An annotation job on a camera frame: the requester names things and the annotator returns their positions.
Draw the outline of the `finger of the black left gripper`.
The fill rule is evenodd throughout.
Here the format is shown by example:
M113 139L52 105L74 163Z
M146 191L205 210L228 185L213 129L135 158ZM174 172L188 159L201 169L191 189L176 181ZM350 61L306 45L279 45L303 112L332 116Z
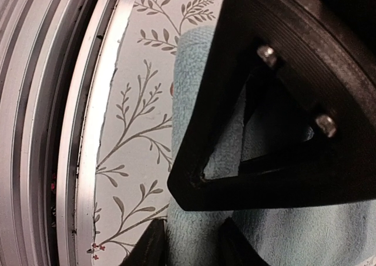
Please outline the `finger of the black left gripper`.
M312 138L205 178L242 90L253 114L275 83ZM375 199L375 0L223 0L167 186L187 211Z

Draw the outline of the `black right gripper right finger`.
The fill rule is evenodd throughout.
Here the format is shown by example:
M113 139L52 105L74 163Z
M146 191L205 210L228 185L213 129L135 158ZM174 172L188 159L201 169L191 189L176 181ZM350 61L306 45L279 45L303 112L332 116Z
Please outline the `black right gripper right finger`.
M268 266L230 217L219 228L219 265Z

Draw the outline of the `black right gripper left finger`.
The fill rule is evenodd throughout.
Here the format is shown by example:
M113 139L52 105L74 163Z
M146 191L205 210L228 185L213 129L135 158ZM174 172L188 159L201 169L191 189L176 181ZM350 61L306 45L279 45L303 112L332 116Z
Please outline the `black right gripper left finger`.
M120 266L166 265L165 221L153 219Z

